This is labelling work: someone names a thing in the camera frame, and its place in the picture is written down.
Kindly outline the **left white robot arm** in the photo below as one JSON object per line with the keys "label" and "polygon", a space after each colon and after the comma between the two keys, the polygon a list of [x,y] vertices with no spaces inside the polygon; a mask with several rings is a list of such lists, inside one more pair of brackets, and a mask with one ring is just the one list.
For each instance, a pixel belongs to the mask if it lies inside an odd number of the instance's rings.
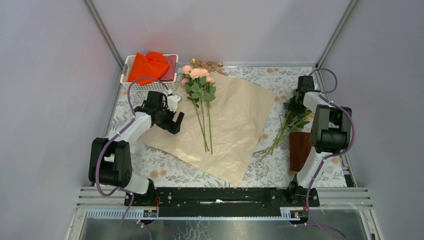
{"label": "left white robot arm", "polygon": [[136,199],[144,206],[154,202],[155,192],[149,188],[151,181],[133,173],[131,147],[153,126],[177,134],[185,115],[177,112],[181,99],[176,94],[149,91],[140,106],[130,107],[132,118],[116,133],[93,140],[88,179],[98,186],[102,196],[106,197],[107,193],[100,185],[108,185],[136,194]]}

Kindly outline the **beige orange wrapping paper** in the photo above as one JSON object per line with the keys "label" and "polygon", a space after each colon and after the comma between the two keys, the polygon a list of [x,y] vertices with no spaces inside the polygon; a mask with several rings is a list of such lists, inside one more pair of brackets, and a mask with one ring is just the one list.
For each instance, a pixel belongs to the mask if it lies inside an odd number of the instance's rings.
{"label": "beige orange wrapping paper", "polygon": [[179,133],[172,134],[155,125],[138,140],[238,187],[277,94],[244,79],[215,72],[210,75],[217,90],[204,120],[212,152],[204,150],[200,119],[182,86],[175,91],[183,98],[177,106],[177,111],[184,113]]}

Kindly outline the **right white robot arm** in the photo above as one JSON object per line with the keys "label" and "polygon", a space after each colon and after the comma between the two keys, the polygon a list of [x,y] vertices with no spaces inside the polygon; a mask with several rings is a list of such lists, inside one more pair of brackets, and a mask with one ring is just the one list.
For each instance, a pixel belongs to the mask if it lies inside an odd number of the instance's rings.
{"label": "right white robot arm", "polygon": [[328,100],[315,89],[313,77],[298,77],[297,88],[289,102],[296,115],[305,115],[307,110],[314,114],[310,129],[311,149],[305,164],[295,175],[295,187],[287,191],[287,201],[293,206],[308,200],[314,182],[322,174],[326,159],[346,152],[353,139],[352,109],[339,106]]}

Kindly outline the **pink fake flower bunch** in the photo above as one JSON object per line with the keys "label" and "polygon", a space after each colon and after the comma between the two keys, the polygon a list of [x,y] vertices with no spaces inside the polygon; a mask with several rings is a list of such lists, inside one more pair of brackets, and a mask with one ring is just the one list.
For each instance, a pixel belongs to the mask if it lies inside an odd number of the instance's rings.
{"label": "pink fake flower bunch", "polygon": [[313,114],[309,108],[295,110],[294,107],[290,106],[290,103],[295,100],[297,90],[293,89],[291,93],[292,97],[283,103],[284,119],[279,116],[280,128],[272,145],[254,152],[254,157],[259,157],[260,160],[263,160],[268,155],[272,155],[275,149],[289,137],[290,133],[303,129],[311,122],[310,117]]}

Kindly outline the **white plastic basket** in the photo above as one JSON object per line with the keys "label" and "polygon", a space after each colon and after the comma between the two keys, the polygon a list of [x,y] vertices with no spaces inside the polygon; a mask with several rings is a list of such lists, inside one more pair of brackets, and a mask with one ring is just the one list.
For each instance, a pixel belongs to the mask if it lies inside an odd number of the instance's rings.
{"label": "white plastic basket", "polygon": [[[128,87],[130,86],[130,82],[128,82],[128,78],[130,76],[130,71],[132,69],[133,63],[135,61],[135,57],[136,55],[128,55],[126,57],[126,60],[124,62],[123,65],[123,69],[121,71],[121,76],[120,76],[120,84],[128,89]],[[171,82],[162,82],[163,84],[159,83],[159,82],[152,82],[152,83],[148,83],[146,85],[141,85],[139,83],[135,83],[131,89],[134,91],[158,91],[158,92],[164,92],[166,91],[166,88],[164,87],[164,85],[166,85],[170,90],[175,91],[178,88],[178,84],[180,83],[180,81],[178,80],[178,63],[179,63],[179,55],[178,55],[178,62],[177,62],[177,68],[176,68],[176,73],[174,76],[174,81]]]}

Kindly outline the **pink rose stems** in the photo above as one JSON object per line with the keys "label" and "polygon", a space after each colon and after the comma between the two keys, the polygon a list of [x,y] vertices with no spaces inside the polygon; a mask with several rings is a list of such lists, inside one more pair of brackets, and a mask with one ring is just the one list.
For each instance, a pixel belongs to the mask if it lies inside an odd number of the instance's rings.
{"label": "pink rose stems", "polygon": [[217,88],[211,77],[213,68],[196,59],[191,59],[190,64],[182,68],[181,85],[187,93],[195,109],[203,139],[204,151],[213,154],[211,108],[212,101],[216,99]]}

